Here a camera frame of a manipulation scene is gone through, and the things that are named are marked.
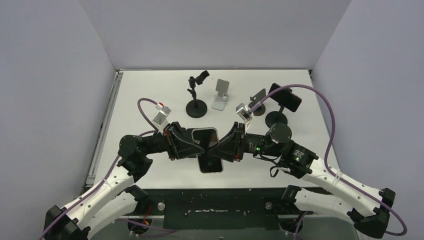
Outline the white folding phone stand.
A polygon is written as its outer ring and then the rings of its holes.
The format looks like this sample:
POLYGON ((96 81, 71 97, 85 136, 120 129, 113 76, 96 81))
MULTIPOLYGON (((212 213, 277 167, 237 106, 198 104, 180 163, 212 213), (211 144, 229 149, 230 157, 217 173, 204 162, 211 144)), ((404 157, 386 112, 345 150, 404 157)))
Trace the white folding phone stand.
POLYGON ((213 109, 218 111, 223 111, 225 109, 225 106, 228 102, 229 85, 230 85, 229 81, 226 81, 223 79, 217 80, 217 83, 215 86, 216 95, 214 95, 214 99, 211 104, 211 107, 213 109))

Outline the clear-case phone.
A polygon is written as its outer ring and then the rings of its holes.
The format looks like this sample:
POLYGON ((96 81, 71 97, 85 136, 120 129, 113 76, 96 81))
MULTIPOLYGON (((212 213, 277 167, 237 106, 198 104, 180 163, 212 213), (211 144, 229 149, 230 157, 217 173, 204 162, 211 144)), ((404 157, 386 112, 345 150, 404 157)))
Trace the clear-case phone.
POLYGON ((209 151, 219 142, 218 131, 214 127, 194 128, 191 132, 195 144, 204 149, 204 153, 197 154, 199 170, 203 174, 216 174, 224 170, 222 160, 213 156, 209 151))

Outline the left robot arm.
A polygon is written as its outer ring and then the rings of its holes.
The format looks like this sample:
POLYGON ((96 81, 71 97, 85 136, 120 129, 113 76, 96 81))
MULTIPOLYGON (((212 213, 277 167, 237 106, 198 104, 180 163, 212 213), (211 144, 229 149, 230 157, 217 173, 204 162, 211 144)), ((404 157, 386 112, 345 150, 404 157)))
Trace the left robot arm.
POLYGON ((166 126, 162 133, 125 135, 119 142, 118 156, 100 182, 75 200, 47 211, 41 239, 89 240, 126 214, 145 213, 148 196, 135 184, 153 163, 148 155, 164 152, 175 160, 201 155, 205 148, 178 122, 166 126))

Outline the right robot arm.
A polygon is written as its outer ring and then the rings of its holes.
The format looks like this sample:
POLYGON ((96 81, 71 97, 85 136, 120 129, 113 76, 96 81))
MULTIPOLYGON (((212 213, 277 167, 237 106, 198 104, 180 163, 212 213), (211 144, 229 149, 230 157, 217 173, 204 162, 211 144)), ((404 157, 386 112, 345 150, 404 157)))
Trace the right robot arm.
POLYGON ((291 137, 291 129, 281 122, 273 124, 266 135, 245 133, 245 126, 236 122, 227 135, 206 150, 206 154, 228 162, 240 161, 244 154, 252 154, 272 162, 274 169, 327 192, 320 194, 288 185, 281 197, 281 207, 286 213, 299 210, 336 217, 368 237, 381 239, 389 224, 389 208, 393 206, 395 192, 389 188, 373 188, 350 178, 291 137))

